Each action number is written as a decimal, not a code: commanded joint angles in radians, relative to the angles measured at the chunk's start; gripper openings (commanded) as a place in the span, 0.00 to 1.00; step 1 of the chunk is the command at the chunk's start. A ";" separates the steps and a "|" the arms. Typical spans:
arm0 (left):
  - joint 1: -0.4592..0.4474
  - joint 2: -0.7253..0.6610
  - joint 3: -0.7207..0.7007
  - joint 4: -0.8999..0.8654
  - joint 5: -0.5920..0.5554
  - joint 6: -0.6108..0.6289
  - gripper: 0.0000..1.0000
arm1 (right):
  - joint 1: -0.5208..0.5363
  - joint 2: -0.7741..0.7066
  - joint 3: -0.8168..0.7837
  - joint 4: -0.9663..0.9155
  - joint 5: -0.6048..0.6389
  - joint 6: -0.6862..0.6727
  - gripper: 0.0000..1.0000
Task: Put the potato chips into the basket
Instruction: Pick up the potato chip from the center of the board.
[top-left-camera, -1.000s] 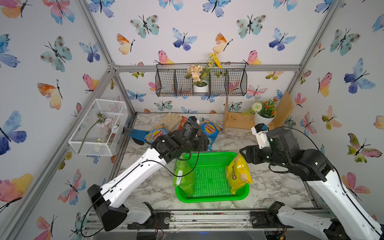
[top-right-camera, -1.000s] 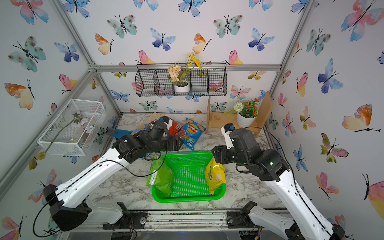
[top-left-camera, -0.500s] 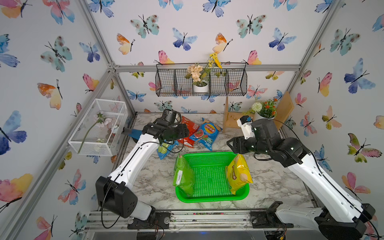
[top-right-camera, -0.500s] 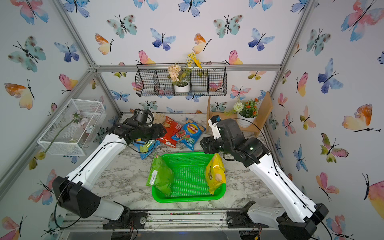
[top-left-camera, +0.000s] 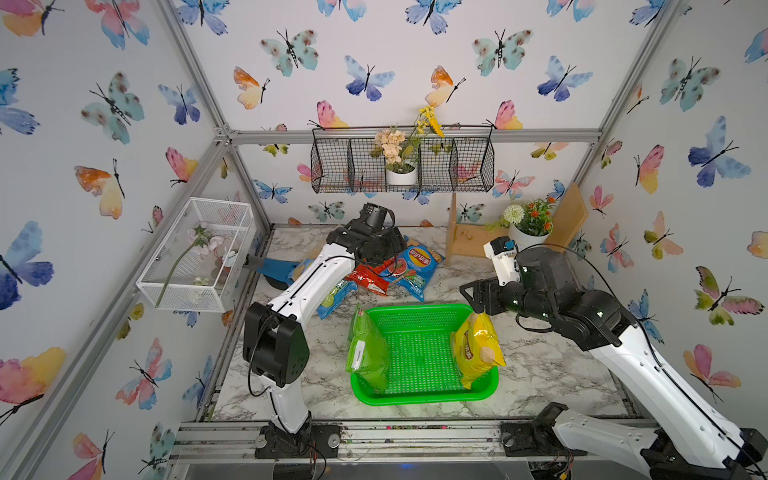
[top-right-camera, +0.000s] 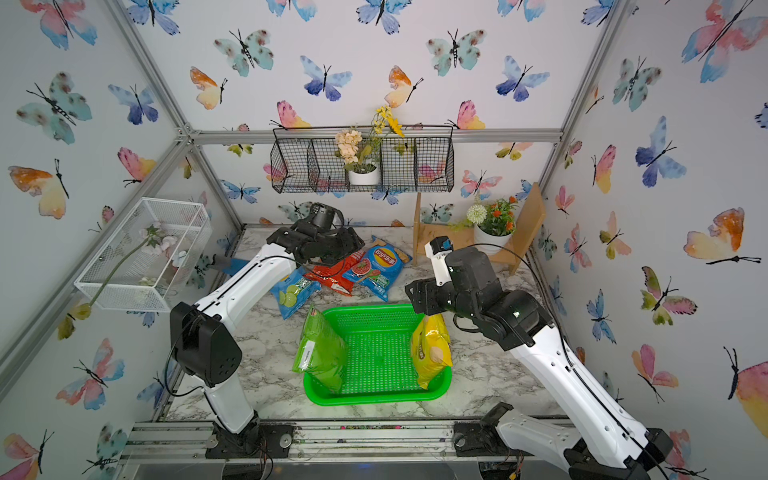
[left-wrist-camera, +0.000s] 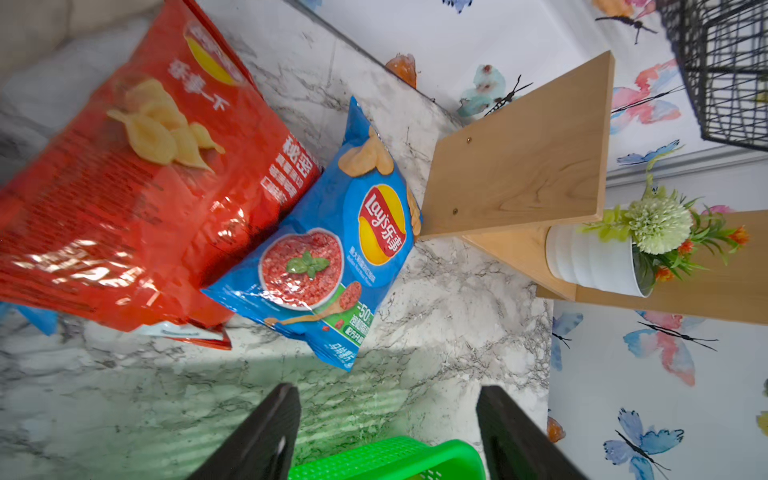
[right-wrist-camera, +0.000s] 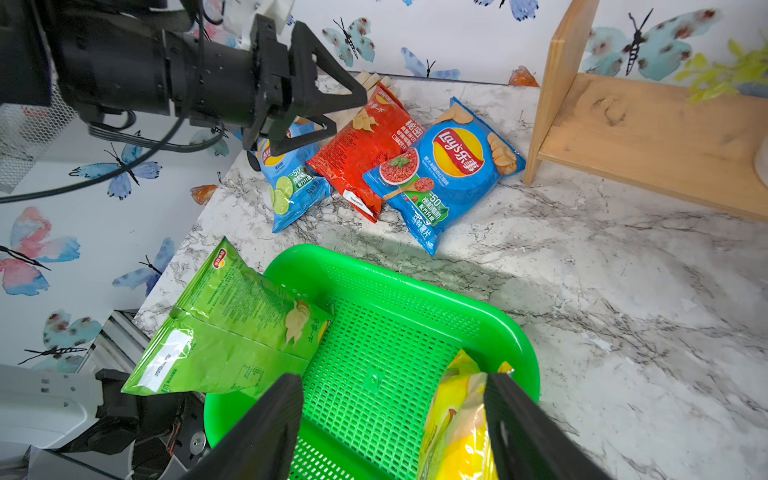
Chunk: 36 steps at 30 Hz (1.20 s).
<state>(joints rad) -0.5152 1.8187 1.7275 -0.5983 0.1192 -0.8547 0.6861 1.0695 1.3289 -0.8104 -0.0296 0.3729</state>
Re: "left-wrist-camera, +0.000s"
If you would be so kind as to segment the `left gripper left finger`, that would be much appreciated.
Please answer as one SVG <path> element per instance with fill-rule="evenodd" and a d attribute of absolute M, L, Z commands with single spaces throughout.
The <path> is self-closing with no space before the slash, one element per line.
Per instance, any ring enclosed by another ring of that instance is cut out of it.
<path fill-rule="evenodd" d="M 298 388 L 277 385 L 188 479 L 286 479 L 300 419 Z"/>

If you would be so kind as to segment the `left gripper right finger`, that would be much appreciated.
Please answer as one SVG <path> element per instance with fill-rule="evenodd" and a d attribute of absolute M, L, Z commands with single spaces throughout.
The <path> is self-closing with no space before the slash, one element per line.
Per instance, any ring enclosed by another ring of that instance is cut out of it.
<path fill-rule="evenodd" d="M 476 413 L 491 479 L 586 479 L 501 387 L 481 388 Z"/>

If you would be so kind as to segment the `blue tomato chip bag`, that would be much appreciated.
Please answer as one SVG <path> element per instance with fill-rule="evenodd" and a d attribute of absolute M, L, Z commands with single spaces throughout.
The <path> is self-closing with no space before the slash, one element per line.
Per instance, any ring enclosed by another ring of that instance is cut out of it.
<path fill-rule="evenodd" d="M 203 292 L 349 371 L 421 220 L 396 162 L 352 98 L 328 168 L 273 235 Z"/>

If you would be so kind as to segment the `blue lime chip bag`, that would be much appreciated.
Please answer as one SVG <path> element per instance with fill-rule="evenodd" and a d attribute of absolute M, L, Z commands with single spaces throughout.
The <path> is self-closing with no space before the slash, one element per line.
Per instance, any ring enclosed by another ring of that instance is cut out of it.
<path fill-rule="evenodd" d="M 30 324 L 46 336 L 51 336 L 57 332 L 58 315 L 56 312 L 2 302 L 1 318 L 4 318 L 12 309 L 18 311 Z"/>

